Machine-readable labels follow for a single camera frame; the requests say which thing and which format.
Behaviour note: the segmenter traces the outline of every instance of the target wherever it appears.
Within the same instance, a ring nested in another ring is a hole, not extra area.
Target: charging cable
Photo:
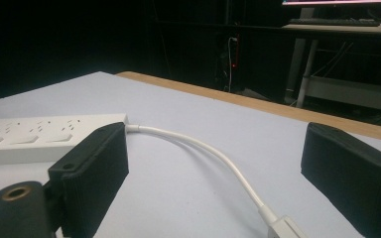
[[[307,236],[302,232],[302,230],[296,225],[296,223],[289,217],[283,216],[278,218],[277,215],[271,210],[271,208],[265,204],[264,201],[258,196],[252,186],[249,184],[244,175],[237,169],[233,162],[228,159],[224,154],[215,148],[209,146],[208,144],[197,140],[195,138],[166,131],[153,127],[146,127],[140,125],[127,125],[127,133],[147,133],[168,138],[176,139],[183,143],[188,143],[200,147],[211,154],[218,157],[222,162],[224,162],[237,176],[237,179],[243,185],[244,189],[249,194],[250,198],[253,200],[255,205],[258,207],[258,212],[261,215],[264,222],[268,225],[268,238],[306,238]]]

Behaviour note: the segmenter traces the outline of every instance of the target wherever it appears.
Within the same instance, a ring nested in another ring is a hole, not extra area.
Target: power outlet
[[[0,165],[55,162],[95,129],[125,114],[0,119]]]

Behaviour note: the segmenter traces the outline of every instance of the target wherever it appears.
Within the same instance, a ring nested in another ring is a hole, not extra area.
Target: white table surface
[[[361,237],[301,174],[306,122],[103,72],[0,99],[0,118],[110,113],[222,151],[308,237]],[[356,137],[381,150],[381,140]],[[216,158],[144,134],[128,135],[127,147],[130,174],[95,237],[267,237],[255,205]],[[0,166],[0,189],[46,182],[51,164]]]

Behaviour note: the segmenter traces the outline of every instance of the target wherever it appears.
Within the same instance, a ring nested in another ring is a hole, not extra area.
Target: cable connector
[[[268,226],[268,238],[308,237],[289,216],[283,216]]]

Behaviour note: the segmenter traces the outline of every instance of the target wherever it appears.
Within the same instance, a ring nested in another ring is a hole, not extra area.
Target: power strip
[[[0,165],[56,162],[95,129],[125,114],[0,119]]]

